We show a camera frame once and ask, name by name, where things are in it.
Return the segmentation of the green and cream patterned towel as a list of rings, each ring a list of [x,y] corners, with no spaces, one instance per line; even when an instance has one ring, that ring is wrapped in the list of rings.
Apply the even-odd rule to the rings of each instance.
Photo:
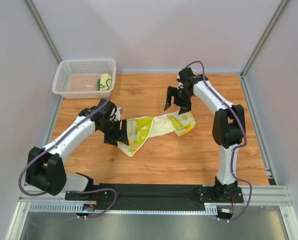
[[[102,74],[97,80],[96,87],[98,91],[108,91],[111,89],[112,76],[109,74]]]

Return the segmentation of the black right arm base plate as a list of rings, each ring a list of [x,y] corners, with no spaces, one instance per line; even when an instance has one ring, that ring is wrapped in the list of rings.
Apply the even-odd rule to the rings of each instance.
[[[198,201],[202,203],[243,203],[243,193],[240,187],[233,191],[219,192],[214,186],[202,186],[196,189]]]

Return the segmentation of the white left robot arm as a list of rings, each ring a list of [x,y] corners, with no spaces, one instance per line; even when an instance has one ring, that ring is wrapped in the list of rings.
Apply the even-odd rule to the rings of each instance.
[[[96,131],[104,134],[104,143],[127,145],[127,121],[121,118],[123,109],[109,99],[83,109],[75,121],[55,140],[28,154],[27,166],[21,173],[25,183],[41,190],[42,194],[56,196],[61,192],[84,192],[92,179],[79,173],[67,173],[65,161],[73,151]]]

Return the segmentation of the yellow and cream towel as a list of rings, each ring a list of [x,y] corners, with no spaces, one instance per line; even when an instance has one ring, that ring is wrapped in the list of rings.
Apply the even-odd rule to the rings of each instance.
[[[182,136],[196,126],[191,112],[178,114],[178,111],[161,116],[145,116],[127,120],[127,137],[129,144],[118,142],[118,148],[127,156],[132,157],[149,138],[176,133]]]

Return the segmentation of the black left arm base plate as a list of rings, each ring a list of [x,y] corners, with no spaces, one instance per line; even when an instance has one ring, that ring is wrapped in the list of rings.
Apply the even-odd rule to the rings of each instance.
[[[96,185],[90,189],[85,190],[86,192],[91,193],[74,193],[72,191],[66,192],[64,199],[69,201],[100,201],[108,202],[112,201],[115,198],[115,193],[111,190],[108,190],[107,187],[102,187]]]

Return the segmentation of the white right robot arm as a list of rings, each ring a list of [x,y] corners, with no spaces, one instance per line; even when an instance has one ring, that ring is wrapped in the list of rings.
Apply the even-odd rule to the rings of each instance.
[[[179,115],[191,111],[191,97],[198,97],[214,115],[212,136],[219,146],[219,168],[211,195],[220,200],[230,199],[238,192],[236,162],[238,148],[246,136],[243,106],[226,100],[201,74],[177,76],[177,87],[167,88],[164,109],[171,104],[180,108]]]

